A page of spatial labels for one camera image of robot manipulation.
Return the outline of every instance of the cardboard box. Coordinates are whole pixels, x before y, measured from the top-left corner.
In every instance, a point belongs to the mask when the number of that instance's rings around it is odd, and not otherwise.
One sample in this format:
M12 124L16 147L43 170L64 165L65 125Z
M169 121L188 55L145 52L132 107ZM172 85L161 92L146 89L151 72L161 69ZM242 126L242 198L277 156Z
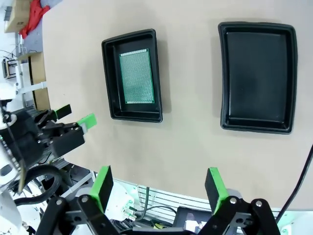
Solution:
M24 28L29 19L31 0L14 0L10 20L4 23L5 33L19 32Z
M28 61L30 81L32 85L45 81L44 54L42 52L28 53L21 55L18 60ZM37 110L50 109L48 89L33 91L35 106Z

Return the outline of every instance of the black tray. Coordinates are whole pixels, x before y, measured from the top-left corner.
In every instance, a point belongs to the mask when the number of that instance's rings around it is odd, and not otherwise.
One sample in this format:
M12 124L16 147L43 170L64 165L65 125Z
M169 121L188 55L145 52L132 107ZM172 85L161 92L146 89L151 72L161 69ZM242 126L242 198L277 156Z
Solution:
M223 63L221 127L289 134L297 78L292 26L278 23L219 24Z
M149 50L154 101L126 103L119 56L143 49ZM146 29L106 39L102 42L102 55L111 117L120 120L162 122L156 31Z

